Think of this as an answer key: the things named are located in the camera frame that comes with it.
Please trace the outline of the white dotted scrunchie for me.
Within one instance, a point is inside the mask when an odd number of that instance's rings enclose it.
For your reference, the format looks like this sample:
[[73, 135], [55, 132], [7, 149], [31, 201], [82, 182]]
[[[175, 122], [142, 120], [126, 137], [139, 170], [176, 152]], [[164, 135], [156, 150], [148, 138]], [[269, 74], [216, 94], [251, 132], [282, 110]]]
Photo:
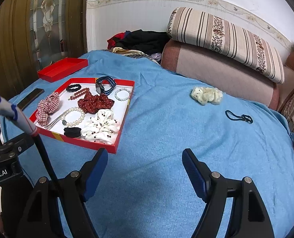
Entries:
[[120, 131], [120, 122], [110, 109], [100, 109], [90, 117], [80, 134], [86, 141], [113, 145]]

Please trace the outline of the silver hair clip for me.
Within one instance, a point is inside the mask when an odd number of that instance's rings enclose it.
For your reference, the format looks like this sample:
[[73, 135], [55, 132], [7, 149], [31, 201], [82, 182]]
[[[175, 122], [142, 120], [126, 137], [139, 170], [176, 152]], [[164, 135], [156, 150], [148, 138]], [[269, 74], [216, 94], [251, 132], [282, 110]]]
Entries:
[[65, 117], [66, 113], [61, 114], [59, 117], [57, 117], [55, 120], [53, 120], [50, 124], [45, 126], [44, 128], [46, 130], [50, 130], [52, 127], [54, 127], [59, 121], [62, 121]]

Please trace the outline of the red white jewelry box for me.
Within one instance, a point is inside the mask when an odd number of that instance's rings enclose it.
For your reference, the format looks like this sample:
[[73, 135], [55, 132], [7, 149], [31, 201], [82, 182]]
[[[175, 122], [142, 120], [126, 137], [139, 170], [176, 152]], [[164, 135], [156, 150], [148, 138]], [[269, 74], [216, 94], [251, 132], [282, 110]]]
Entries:
[[135, 83], [115, 80], [71, 78], [55, 90], [59, 105], [41, 121], [38, 106], [30, 119], [39, 133], [50, 138], [98, 150], [116, 153]]

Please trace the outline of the red polka dot scrunchie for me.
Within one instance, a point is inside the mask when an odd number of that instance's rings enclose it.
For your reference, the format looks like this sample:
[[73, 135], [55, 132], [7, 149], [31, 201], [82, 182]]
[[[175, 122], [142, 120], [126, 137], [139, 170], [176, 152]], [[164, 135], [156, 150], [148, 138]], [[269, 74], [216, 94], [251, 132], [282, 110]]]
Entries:
[[115, 101], [109, 99], [106, 95], [92, 95], [90, 91], [86, 92], [84, 98], [78, 100], [77, 104], [84, 113], [96, 114], [101, 109], [111, 109]]

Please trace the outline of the red plaid scrunchie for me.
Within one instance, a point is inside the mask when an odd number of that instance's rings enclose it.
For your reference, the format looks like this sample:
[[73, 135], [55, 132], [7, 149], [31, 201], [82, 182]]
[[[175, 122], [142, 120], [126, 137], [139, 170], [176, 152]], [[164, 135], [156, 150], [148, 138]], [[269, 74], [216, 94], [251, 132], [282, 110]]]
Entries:
[[60, 97], [58, 92], [53, 92], [45, 99], [42, 99], [37, 106], [36, 119], [40, 126], [46, 126], [50, 114], [53, 114], [59, 107]]

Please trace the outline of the thin black hair elastic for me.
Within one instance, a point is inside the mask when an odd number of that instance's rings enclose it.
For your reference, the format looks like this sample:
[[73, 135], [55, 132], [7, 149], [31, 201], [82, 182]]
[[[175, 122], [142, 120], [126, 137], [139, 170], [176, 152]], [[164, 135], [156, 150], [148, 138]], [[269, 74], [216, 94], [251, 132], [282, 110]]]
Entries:
[[244, 121], [249, 124], [252, 124], [254, 122], [253, 119], [249, 115], [246, 115], [246, 114], [236, 115], [233, 112], [231, 112], [230, 110], [226, 110], [225, 115], [231, 121]]

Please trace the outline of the black smartphone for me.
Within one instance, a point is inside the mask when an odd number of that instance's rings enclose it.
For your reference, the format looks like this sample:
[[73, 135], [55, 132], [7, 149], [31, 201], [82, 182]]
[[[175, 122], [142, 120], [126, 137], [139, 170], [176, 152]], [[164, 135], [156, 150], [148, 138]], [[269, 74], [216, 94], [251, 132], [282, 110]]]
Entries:
[[44, 93], [44, 89], [35, 88], [31, 91], [27, 96], [25, 96], [18, 104], [17, 107], [22, 111], [27, 108], [36, 98], [38, 98], [42, 93]]

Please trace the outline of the cream dotted scrunchie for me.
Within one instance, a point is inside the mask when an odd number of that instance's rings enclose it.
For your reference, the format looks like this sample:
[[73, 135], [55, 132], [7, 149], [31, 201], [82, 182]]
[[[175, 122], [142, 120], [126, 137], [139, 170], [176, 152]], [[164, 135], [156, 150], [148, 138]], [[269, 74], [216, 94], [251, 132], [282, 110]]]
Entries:
[[191, 92], [191, 97], [201, 105], [208, 103], [217, 105], [220, 104], [223, 98], [223, 92], [218, 88], [196, 86]]

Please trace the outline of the red box lid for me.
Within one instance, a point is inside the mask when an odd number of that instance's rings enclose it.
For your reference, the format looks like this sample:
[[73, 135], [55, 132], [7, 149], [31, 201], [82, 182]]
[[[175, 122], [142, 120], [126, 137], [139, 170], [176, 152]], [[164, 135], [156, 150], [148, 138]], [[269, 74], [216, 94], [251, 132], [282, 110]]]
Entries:
[[61, 80], [87, 66], [87, 59], [64, 58], [38, 71], [38, 77], [52, 83]]

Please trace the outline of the pink brown folded blanket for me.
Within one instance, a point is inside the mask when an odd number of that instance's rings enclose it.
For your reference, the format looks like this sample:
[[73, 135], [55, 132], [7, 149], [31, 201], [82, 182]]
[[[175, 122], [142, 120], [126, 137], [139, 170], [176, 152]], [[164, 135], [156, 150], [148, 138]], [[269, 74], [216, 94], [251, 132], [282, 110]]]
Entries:
[[284, 68], [285, 82], [276, 84], [224, 55], [173, 40], [165, 45], [161, 66], [231, 96], [262, 103], [278, 112], [294, 94], [294, 71], [288, 67]]

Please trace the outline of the striped beige pillow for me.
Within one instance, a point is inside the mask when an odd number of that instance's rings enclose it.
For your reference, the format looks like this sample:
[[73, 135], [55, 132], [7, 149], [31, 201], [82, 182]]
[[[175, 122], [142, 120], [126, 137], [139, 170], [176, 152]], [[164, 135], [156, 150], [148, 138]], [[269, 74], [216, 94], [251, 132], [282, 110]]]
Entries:
[[213, 14], [178, 7], [170, 15], [167, 34], [174, 41], [222, 54], [277, 84], [285, 81], [278, 51], [260, 36]]

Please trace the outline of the pile of dark clothes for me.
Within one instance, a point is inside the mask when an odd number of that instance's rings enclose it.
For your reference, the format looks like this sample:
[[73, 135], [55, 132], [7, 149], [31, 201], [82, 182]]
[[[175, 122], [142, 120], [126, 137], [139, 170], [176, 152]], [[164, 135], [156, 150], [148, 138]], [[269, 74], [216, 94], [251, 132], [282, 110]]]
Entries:
[[162, 52], [169, 40], [170, 37], [166, 32], [125, 31], [107, 40], [107, 50], [135, 59], [147, 58], [159, 64]]

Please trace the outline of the wooden glass door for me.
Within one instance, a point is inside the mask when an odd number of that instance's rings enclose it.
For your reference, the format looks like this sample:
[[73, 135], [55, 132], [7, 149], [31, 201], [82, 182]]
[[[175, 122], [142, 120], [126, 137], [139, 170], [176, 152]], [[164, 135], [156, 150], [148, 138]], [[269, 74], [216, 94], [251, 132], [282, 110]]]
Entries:
[[38, 71], [87, 51], [86, 0], [0, 0], [0, 95], [12, 98]]

